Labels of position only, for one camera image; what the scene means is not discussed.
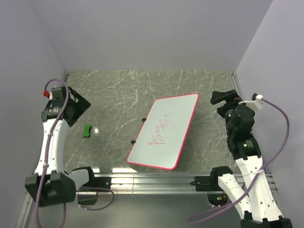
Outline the green whiteboard eraser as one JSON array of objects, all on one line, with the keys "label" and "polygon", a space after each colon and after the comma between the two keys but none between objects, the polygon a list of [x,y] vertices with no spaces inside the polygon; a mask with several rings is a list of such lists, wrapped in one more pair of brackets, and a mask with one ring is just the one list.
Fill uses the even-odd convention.
[{"label": "green whiteboard eraser", "polygon": [[86,124],[84,126],[84,132],[83,132],[83,137],[84,138],[90,137],[90,135],[91,135],[91,129],[92,129],[92,126],[90,124]]}]

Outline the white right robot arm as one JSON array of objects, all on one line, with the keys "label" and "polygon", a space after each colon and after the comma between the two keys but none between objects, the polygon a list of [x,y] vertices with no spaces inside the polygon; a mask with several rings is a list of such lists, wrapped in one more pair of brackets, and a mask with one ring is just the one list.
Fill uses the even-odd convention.
[{"label": "white right robot arm", "polygon": [[[209,176],[209,186],[225,193],[230,203],[215,206],[208,210],[211,215],[195,220],[201,215],[198,213],[189,218],[188,223],[206,222],[235,208],[241,218],[242,228],[291,228],[292,222],[277,206],[265,174],[265,168],[279,156],[287,143],[290,133],[287,114],[280,107],[256,93],[252,95],[250,101],[244,101],[236,90],[214,91],[210,100],[211,104],[215,105],[222,101],[225,104],[218,107],[217,112],[225,119],[228,149],[241,171],[245,185],[241,186],[237,182],[229,167],[213,168]],[[268,162],[263,161],[258,142],[251,132],[255,123],[255,112],[261,110],[263,104],[277,109],[286,121],[284,141],[278,152]]]}]

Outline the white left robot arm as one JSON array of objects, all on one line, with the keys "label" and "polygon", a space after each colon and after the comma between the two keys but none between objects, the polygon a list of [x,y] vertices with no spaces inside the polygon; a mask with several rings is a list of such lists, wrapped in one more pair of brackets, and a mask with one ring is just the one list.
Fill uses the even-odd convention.
[{"label": "white left robot arm", "polygon": [[38,207],[65,204],[76,199],[79,190],[109,192],[111,179],[99,182],[90,166],[65,171],[63,153],[69,127],[91,106],[74,89],[63,86],[44,91],[48,103],[41,113],[43,143],[34,173],[25,188]]}]

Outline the red-framed whiteboard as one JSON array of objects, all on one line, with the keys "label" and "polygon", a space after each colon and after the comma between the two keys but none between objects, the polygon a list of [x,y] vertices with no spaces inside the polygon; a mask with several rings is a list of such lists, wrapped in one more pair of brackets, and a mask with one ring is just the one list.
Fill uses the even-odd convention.
[{"label": "red-framed whiteboard", "polygon": [[163,170],[177,167],[200,95],[156,99],[143,122],[127,162]]}]

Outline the aluminium side rail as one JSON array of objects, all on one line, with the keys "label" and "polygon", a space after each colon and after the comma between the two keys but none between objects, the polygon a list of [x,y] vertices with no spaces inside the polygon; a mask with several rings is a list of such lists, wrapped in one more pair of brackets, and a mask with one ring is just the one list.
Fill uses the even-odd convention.
[{"label": "aluminium side rail", "polygon": [[233,84],[233,88],[238,93],[238,87],[237,87],[236,80],[235,80],[235,72],[234,71],[230,71],[229,73],[230,73],[230,78],[231,78],[231,81],[232,81],[232,84]]}]

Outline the aluminium mounting rail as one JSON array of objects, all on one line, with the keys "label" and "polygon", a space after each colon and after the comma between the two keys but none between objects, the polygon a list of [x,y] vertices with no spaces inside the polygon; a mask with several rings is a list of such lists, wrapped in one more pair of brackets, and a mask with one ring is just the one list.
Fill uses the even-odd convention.
[{"label": "aluminium mounting rail", "polygon": [[108,188],[115,194],[222,193],[211,187],[209,173],[96,173],[94,181],[94,187]]}]

